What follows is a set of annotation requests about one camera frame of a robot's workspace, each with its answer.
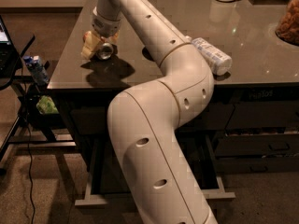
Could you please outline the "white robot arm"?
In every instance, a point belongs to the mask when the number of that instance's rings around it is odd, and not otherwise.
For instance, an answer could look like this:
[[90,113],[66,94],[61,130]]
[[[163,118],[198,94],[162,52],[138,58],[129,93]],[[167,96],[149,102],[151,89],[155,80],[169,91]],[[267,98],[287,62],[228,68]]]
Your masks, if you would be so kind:
[[98,0],[93,27],[110,37],[126,19],[162,77],[115,96],[110,140],[144,224],[218,224],[175,130],[208,105],[212,72],[197,48],[148,0]]

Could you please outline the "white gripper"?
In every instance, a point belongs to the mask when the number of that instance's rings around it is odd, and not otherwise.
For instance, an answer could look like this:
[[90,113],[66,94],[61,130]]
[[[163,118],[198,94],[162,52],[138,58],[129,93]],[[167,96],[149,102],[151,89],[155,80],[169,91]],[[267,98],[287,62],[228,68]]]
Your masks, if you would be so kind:
[[112,11],[105,14],[99,12],[95,7],[93,9],[92,26],[96,32],[87,31],[83,36],[84,44],[81,55],[87,60],[90,60],[104,44],[101,36],[108,37],[107,41],[110,44],[117,44],[120,35],[118,31],[121,26],[121,13]]

